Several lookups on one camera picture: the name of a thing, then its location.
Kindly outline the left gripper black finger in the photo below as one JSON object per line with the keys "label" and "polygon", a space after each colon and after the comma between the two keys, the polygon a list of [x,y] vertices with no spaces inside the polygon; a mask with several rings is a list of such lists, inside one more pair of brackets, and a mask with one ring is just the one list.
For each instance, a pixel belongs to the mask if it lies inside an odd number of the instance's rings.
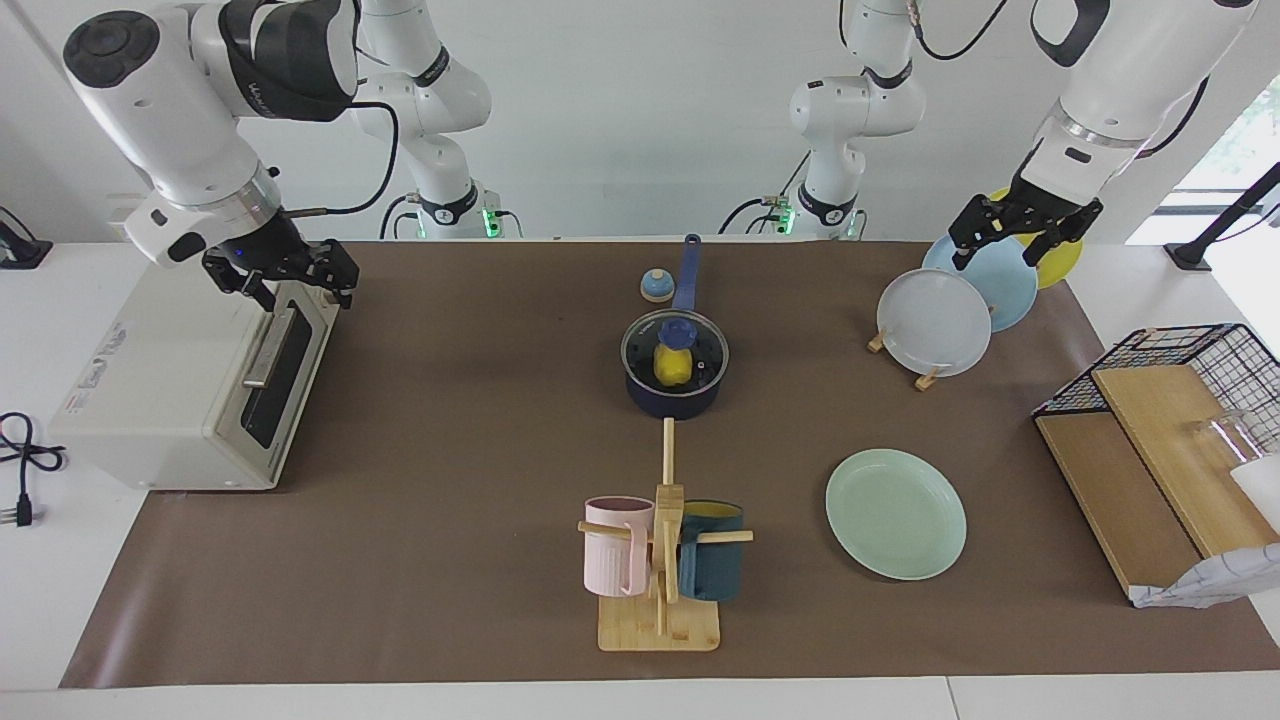
{"label": "left gripper black finger", "polygon": [[992,199],[970,199],[950,225],[954,243],[952,265],[966,269],[979,250],[1005,240],[1011,232],[1005,227],[1006,204]]}
{"label": "left gripper black finger", "polygon": [[1082,255],[1080,241],[1103,208],[1100,200],[1093,200],[1069,217],[1051,222],[1038,234],[1038,268],[1071,269]]}

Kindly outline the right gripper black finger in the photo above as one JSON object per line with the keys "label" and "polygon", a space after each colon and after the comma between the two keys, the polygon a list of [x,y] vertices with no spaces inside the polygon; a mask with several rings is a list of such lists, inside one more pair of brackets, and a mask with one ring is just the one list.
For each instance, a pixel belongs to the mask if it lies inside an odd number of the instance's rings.
{"label": "right gripper black finger", "polygon": [[305,283],[329,292],[340,307],[351,307],[358,286],[358,264],[338,240],[310,243]]}
{"label": "right gripper black finger", "polygon": [[204,269],[223,293],[239,293],[252,299],[265,313],[274,313],[276,297],[265,286],[257,270],[238,269],[220,250],[204,252]]}

